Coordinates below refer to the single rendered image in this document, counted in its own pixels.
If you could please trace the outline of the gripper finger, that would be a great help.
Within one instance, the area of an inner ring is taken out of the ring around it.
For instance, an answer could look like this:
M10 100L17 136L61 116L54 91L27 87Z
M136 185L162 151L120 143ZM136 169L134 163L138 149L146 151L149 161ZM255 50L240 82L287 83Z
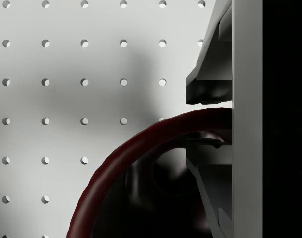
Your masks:
M232 145L187 139L186 165L196 177L213 238L232 238Z
M232 0L216 0L196 67L186 78L186 103L231 101L232 80Z

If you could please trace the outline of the red mug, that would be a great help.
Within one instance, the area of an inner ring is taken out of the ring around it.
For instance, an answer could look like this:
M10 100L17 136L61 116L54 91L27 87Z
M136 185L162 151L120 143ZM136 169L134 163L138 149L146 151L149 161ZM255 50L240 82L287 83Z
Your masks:
M144 153L183 135L230 130L231 108L207 108L159 121L115 149L92 175L79 198L66 238L92 238L103 200L121 173Z

